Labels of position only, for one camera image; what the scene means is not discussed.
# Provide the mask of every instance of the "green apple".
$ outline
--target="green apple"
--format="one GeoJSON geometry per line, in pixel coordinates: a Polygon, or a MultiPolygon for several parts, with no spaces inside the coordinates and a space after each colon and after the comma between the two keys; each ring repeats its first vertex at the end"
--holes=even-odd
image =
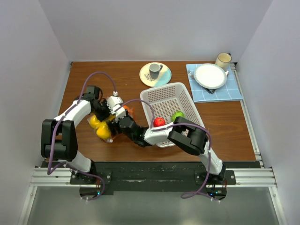
{"type": "Polygon", "coordinates": [[[176,113],[174,113],[171,117],[172,122],[174,122],[174,120],[176,119],[176,117],[181,116],[184,118],[184,114],[182,111],[176,111],[176,113]]]}

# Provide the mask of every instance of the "yellow and blue plate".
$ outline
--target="yellow and blue plate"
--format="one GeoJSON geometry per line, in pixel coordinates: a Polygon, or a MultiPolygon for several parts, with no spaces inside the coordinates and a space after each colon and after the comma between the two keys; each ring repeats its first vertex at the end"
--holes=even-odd
{"type": "Polygon", "coordinates": [[[142,69],[140,70],[141,81],[149,87],[158,87],[158,86],[167,84],[167,83],[169,83],[171,77],[172,77],[172,73],[171,73],[169,67],[167,67],[165,64],[160,63],[160,62],[148,63],[145,66],[143,66],[142,69]],[[149,74],[149,66],[152,63],[157,63],[159,65],[163,65],[163,68],[159,72],[157,79],[152,79],[152,77],[149,74]]]}

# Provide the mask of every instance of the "cup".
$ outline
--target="cup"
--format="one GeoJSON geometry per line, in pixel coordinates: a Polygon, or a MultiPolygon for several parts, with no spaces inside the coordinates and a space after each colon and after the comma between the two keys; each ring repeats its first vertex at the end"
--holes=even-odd
{"type": "Polygon", "coordinates": [[[149,73],[152,79],[157,79],[159,72],[163,68],[163,65],[159,65],[157,63],[152,63],[149,66],[149,73]]]}
{"type": "Polygon", "coordinates": [[[223,70],[226,70],[231,62],[230,53],[220,53],[217,55],[216,65],[221,67],[223,70]]]}

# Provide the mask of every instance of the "gray mug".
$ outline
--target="gray mug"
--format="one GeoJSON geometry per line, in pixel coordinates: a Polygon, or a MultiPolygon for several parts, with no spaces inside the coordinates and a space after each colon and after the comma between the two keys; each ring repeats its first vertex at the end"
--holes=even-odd
{"type": "Polygon", "coordinates": [[[152,63],[149,66],[149,73],[152,79],[157,79],[159,72],[163,68],[163,65],[159,65],[157,63],[152,63]]]}

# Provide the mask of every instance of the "apple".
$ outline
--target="apple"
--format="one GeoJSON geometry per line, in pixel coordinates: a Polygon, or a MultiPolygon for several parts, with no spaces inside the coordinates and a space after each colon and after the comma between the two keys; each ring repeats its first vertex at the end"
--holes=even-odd
{"type": "Polygon", "coordinates": [[[178,117],[178,116],[181,116],[181,117],[184,118],[183,112],[182,112],[182,111],[176,111],[176,112],[172,115],[172,117],[171,117],[172,122],[174,122],[175,119],[176,119],[176,117],[178,117]]]}
{"type": "Polygon", "coordinates": [[[154,120],[153,126],[154,126],[155,128],[160,127],[160,126],[163,126],[163,125],[165,125],[165,120],[164,120],[164,118],[162,118],[162,117],[157,117],[157,118],[154,120]]]}

